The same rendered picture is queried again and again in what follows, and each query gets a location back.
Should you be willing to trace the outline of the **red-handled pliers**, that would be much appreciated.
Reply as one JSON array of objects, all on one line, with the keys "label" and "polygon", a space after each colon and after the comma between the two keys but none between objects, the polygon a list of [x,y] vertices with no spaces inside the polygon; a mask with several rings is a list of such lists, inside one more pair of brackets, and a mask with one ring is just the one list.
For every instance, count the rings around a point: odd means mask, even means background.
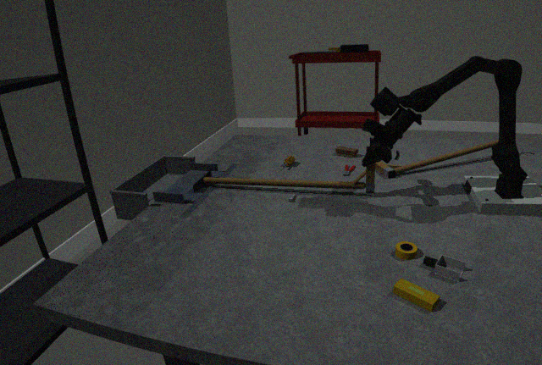
[{"label": "red-handled pliers", "polygon": [[343,174],[344,176],[348,176],[349,173],[355,168],[356,166],[353,165],[349,170],[348,170],[348,165],[346,165],[346,168],[345,168],[345,173]]}]

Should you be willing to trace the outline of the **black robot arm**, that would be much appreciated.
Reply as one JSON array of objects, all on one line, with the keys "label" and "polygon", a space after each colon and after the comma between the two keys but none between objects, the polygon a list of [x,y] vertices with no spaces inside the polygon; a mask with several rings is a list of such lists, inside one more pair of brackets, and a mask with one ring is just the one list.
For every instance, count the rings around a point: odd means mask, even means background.
[{"label": "black robot arm", "polygon": [[[384,116],[391,116],[399,108],[390,118],[390,122],[400,131],[405,132],[415,121],[419,125],[422,124],[422,114],[415,114],[410,108],[417,112],[427,111],[443,94],[479,71],[494,74],[500,98],[499,140],[496,147],[492,146],[491,158],[502,174],[499,174],[499,179],[497,179],[495,192],[502,199],[523,198],[521,191],[528,174],[520,167],[516,144],[516,91],[522,75],[519,62],[506,58],[496,61],[473,56],[438,81],[422,86],[409,95],[397,97],[385,87],[370,105]],[[373,119],[366,119],[362,130],[376,135],[375,138],[379,140],[387,130],[387,126],[384,127]]]}]

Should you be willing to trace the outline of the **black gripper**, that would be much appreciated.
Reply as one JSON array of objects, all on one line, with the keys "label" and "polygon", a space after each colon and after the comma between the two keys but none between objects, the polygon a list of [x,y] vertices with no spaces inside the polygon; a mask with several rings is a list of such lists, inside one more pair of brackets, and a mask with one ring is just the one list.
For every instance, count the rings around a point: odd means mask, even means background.
[{"label": "black gripper", "polygon": [[386,127],[387,130],[379,140],[377,140],[378,138],[375,138],[376,135],[374,138],[370,138],[370,152],[367,156],[365,154],[364,158],[362,159],[363,167],[377,163],[380,160],[388,163],[392,159],[390,149],[399,139],[402,138],[404,132],[395,127],[390,120],[385,122],[385,126],[386,125],[388,125]]}]

